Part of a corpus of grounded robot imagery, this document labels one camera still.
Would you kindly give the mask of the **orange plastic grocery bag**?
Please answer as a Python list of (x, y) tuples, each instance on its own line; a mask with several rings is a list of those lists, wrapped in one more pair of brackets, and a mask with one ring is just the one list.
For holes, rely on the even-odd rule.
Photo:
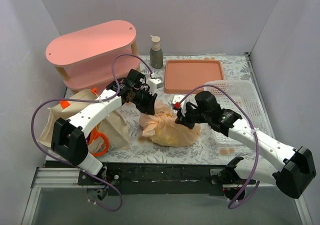
[(142, 136), (152, 142), (166, 147), (192, 146), (201, 135), (201, 126), (196, 124), (193, 129), (177, 124), (177, 115), (173, 109), (161, 101), (154, 105), (154, 115), (142, 113), (139, 124)]

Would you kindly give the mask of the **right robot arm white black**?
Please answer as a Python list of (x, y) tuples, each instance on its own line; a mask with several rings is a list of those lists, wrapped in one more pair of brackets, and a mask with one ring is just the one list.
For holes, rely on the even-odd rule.
[(195, 96), (195, 104), (177, 99), (175, 122), (189, 129), (208, 124), (217, 133), (231, 138), (255, 152), (252, 164), (241, 156), (233, 158), (212, 175), (215, 182), (237, 184), (254, 180), (277, 186), (290, 198), (298, 199), (316, 177), (312, 152), (304, 146), (295, 148), (258, 130), (237, 112), (221, 108), (216, 97), (205, 90)]

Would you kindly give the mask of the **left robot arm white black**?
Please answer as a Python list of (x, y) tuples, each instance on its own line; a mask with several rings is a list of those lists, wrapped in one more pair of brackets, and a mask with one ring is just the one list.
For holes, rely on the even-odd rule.
[(131, 69), (127, 77), (111, 82), (94, 103), (68, 119), (59, 118), (53, 126), (51, 149), (73, 166), (88, 172), (95, 185), (103, 184), (106, 172), (103, 164), (89, 152), (87, 137), (93, 135), (93, 129), (105, 117), (125, 103), (133, 103), (143, 114), (154, 115), (159, 84), (160, 79), (147, 79)]

